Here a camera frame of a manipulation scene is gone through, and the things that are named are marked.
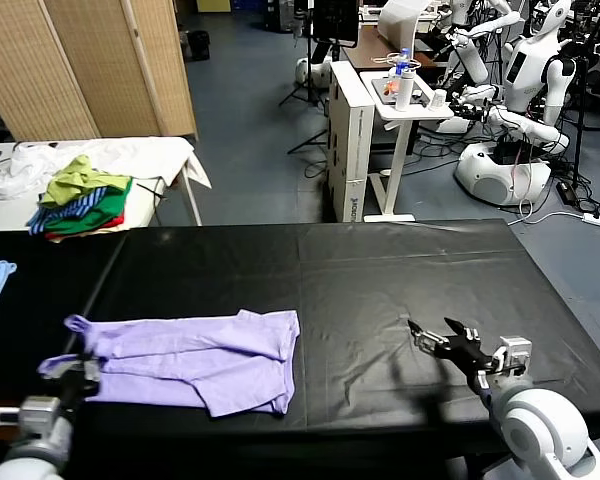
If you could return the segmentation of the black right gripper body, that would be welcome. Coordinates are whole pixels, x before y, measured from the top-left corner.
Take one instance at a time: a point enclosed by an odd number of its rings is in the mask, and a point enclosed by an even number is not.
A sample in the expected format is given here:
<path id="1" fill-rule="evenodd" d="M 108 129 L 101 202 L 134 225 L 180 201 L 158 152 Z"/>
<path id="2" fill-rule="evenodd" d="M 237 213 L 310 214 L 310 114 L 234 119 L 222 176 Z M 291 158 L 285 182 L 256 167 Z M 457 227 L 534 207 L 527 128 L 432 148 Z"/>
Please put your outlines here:
<path id="1" fill-rule="evenodd" d="M 491 370 L 492 357 L 484 354 L 479 346 L 465 344 L 444 344 L 434 348 L 434 356 L 453 363 L 464 375 L 472 391 L 488 389 L 487 383 L 480 383 L 479 372 Z"/>

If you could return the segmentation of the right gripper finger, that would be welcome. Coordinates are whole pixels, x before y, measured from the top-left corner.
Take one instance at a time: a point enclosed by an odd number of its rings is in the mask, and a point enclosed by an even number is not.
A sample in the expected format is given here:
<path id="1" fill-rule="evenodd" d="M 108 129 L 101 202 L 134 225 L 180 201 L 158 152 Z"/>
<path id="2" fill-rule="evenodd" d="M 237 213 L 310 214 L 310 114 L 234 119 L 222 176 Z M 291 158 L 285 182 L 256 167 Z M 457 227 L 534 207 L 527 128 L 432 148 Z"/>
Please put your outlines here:
<path id="1" fill-rule="evenodd" d="M 444 321 L 456 337 L 463 339 L 469 344 L 480 345 L 480 335 L 476 328 L 467 327 L 462 322 L 449 317 L 445 317 Z"/>
<path id="2" fill-rule="evenodd" d="M 407 321 L 414 345 L 426 354 L 438 354 L 449 347 L 449 341 L 434 332 L 423 329 L 413 320 Z"/>

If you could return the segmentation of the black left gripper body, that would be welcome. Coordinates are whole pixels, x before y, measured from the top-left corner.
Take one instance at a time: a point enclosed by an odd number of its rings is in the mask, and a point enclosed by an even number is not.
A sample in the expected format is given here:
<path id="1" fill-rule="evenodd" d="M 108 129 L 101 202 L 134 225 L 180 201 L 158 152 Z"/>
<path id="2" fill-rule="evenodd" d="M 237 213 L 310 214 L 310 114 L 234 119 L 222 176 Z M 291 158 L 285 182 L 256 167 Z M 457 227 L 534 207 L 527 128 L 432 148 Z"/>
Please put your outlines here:
<path id="1" fill-rule="evenodd" d="M 84 385 L 64 385 L 60 388 L 60 416 L 74 418 L 84 400 L 90 396 L 90 387 Z"/>

